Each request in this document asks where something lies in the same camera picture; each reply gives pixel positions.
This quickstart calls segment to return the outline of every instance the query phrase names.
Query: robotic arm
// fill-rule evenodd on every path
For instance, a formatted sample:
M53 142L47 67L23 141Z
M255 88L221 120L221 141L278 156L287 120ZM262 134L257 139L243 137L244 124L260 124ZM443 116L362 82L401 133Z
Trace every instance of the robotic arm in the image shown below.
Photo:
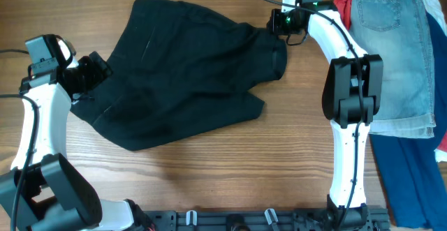
M112 72L96 52L76 61L69 42L44 35L26 42L33 64L20 86L20 94L37 103L41 116L33 158L20 194L19 230L378 230L381 224L377 223L381 222L375 221L375 216L386 223L382 225L386 229L388 222L383 219L388 220L387 212L369 209L363 189L365 143L372 116L379 110L383 63L378 55L367 55L355 44L332 2L283 1L279 3L282 9L272 11L268 29L289 37L304 31L317 41L330 63L322 98L335 145L327 209L213 214L191 210L179 214L142 211L131 200L100 200L93 187L66 160L66 119L71 104L86 99L88 91ZM356 79L359 68L360 78ZM17 178L24 171L34 120L32 106L27 101L24 106L17 157L11 171L0 177L0 204L9 216L13 215ZM35 202L32 198L45 187L50 187L54 196ZM239 223L236 228L229 224L235 219Z

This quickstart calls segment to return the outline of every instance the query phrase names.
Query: black garment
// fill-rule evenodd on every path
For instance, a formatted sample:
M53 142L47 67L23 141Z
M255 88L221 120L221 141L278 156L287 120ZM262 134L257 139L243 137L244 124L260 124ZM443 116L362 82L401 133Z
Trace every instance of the black garment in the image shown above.
M256 119L247 90L278 80L283 40L182 1L136 0L108 63L113 75L72 106L103 137L129 150Z

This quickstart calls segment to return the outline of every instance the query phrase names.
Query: jeans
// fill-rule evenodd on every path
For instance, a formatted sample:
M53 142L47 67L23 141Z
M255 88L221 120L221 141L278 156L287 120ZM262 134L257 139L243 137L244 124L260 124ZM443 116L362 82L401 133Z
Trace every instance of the jeans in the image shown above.
M433 137L434 57L422 0L353 0L350 33L383 59L381 106L371 134Z

